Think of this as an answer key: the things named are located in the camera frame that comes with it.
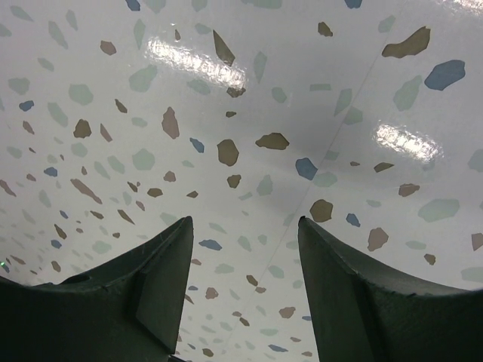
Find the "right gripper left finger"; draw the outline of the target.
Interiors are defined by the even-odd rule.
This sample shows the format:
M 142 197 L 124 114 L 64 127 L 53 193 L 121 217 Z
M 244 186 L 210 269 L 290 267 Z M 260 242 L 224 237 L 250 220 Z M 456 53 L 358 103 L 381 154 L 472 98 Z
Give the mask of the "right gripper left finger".
M 1 281 L 3 361 L 173 361 L 193 249 L 184 217 L 60 284 Z

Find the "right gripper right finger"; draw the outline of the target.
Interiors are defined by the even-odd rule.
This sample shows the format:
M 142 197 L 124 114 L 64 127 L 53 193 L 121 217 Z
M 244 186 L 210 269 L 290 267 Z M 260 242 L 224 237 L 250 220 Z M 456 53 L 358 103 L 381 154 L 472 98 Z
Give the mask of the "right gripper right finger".
M 480 361 L 482 291 L 425 281 L 301 217 L 297 239 L 320 361 Z

